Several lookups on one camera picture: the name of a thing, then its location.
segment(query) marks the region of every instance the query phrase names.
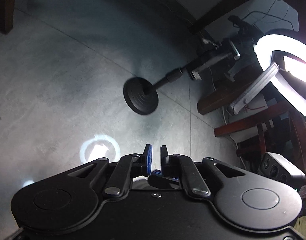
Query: wooden chair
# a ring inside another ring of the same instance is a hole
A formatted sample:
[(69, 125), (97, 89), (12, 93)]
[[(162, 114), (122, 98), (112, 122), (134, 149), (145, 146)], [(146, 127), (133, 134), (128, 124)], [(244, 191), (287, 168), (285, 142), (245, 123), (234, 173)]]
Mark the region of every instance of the wooden chair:
[(13, 28), (15, 0), (0, 0), (0, 32), (7, 34)]
[[(261, 153), (261, 155), (263, 155), (267, 151), (267, 146), (262, 124), (268, 123), (269, 120), (286, 112), (289, 114), (289, 127), (293, 146), (294, 165), (296, 165), (306, 175), (306, 121), (303, 115), (292, 107), (288, 101), (281, 101), (257, 114), (233, 123), (229, 123), (222, 127), (215, 128), (214, 134), (216, 137), (219, 137), (257, 126), (259, 133), (259, 146), (251, 146), (252, 149), (246, 149), (242, 152), (238, 151), (237, 155), (244, 154), (248, 152), (248, 150), (256, 150), (256, 148), (258, 148), (258, 151)], [(303, 199), (306, 199), (306, 184), (301, 188), (299, 194)]]

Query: screw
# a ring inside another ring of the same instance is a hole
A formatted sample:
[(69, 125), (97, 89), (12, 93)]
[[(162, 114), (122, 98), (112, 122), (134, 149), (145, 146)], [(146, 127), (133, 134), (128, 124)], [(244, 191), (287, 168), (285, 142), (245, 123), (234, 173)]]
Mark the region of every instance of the screw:
[(195, 195), (199, 195), (199, 196), (203, 196), (203, 195), (207, 194), (207, 191), (200, 190), (199, 188), (194, 188), (194, 189), (192, 189), (192, 192), (193, 192)]
[(160, 198), (162, 195), (160, 193), (153, 193), (151, 196), (154, 198)]
[(104, 192), (107, 195), (117, 196), (120, 194), (120, 189), (118, 187), (107, 187)]

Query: gray floor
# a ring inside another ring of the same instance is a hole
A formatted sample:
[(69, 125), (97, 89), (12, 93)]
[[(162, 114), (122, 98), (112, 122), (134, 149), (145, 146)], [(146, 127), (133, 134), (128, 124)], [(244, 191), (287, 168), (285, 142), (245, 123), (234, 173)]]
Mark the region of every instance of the gray floor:
[[(128, 78), (155, 82), (196, 56), (194, 37), (159, 2), (16, 0), (16, 8), (14, 29), (0, 34), (0, 238), (16, 229), (12, 195), (27, 180), (81, 165), (87, 142), (85, 159), (96, 144), (114, 160), (119, 149), (141, 153), (151, 143), (154, 168), (161, 145), (194, 161), (240, 165), (233, 143), (214, 137), (221, 110), (197, 113), (198, 99), (213, 90), (210, 76), (161, 88), (149, 116), (124, 101)], [(101, 135), (109, 138), (89, 141)]]

